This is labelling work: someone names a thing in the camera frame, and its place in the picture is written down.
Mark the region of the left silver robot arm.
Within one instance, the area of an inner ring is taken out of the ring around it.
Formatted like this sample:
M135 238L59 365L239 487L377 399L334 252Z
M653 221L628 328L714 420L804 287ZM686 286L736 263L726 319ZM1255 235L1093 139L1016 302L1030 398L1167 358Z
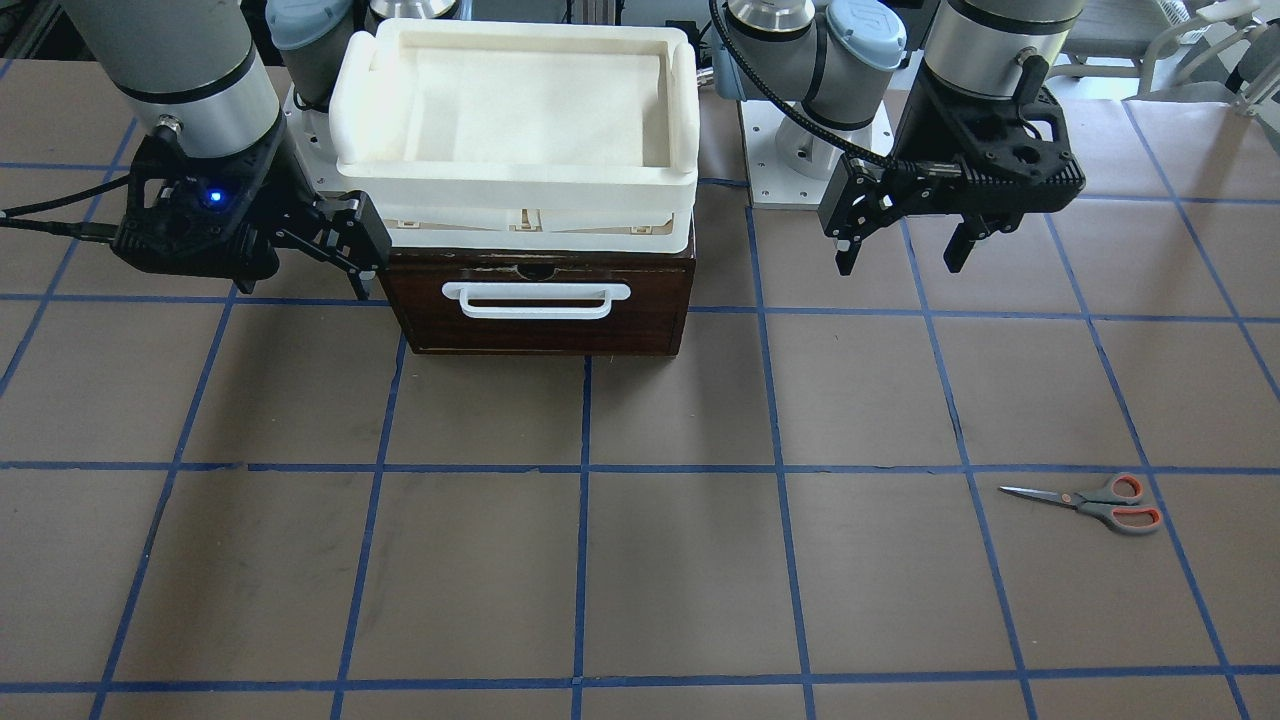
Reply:
M868 236L922 215L959 218L943 252L957 273L980 240L1060 211L1085 187L1044 85L1083 6L940 3L886 155L854 138L908 51L906 26L882 1L713 1L716 83L782 113L781 152L827 183L818 214L840 274Z

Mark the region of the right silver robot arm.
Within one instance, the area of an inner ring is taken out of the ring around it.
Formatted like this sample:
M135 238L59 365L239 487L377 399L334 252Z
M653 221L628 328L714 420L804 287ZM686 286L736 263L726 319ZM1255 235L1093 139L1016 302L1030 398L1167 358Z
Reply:
M279 249L342 270L370 296L390 236L362 191L323 197L236 1L67 1L64 10L147 133L110 238L131 266L233 281L274 277Z

